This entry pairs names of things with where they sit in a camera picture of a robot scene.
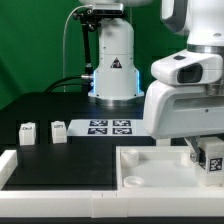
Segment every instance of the black cable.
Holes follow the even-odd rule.
[[[66,82],[66,81],[69,81],[69,80],[74,80],[74,79],[81,79],[81,76],[70,76],[70,77],[66,77],[66,78],[60,79],[60,80],[52,83],[44,92],[48,93],[49,90],[51,90],[57,84],[60,84],[62,82]]]
[[[84,52],[85,52],[85,62],[86,64],[92,64],[91,63],[91,56],[90,56],[90,45],[89,45],[89,31],[87,24],[82,25],[82,33],[83,33],[83,42],[84,42]]]
[[[64,84],[58,84],[58,85],[55,85],[53,86],[51,89],[48,90],[47,93],[50,93],[52,92],[54,89],[58,88],[58,87],[66,87],[66,86],[82,86],[82,84],[78,84],[78,83],[64,83]]]

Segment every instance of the table surface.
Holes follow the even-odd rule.
[[[142,119],[143,104],[111,108],[81,93],[29,93],[0,111],[0,153],[17,149],[19,165],[3,190],[116,190],[116,146],[152,146],[149,136],[68,137],[52,144],[51,122],[72,119]],[[35,122],[37,143],[20,146],[22,123]],[[183,145],[173,139],[172,145]],[[0,223],[223,223],[222,218],[3,219]]]

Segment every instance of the circular hole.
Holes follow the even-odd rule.
[[[87,14],[91,14],[91,13],[92,13],[92,10],[88,10],[88,11],[87,11]]]
[[[129,176],[124,179],[125,187],[143,187],[145,185],[145,180],[137,176]]]

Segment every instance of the warning label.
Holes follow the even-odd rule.
[[[121,63],[118,58],[115,58],[115,60],[110,68],[122,68]]]

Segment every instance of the green screen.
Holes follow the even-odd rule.
[[[160,0],[127,9],[135,29],[135,66],[142,89],[152,82],[151,64],[185,48],[186,38],[171,33],[160,21]],[[42,92],[63,77],[62,43],[65,21],[78,0],[0,1],[0,108],[28,92]],[[90,34],[94,67],[98,38]],[[66,38],[66,76],[84,72],[81,25],[70,20]],[[81,91],[79,87],[69,91]]]

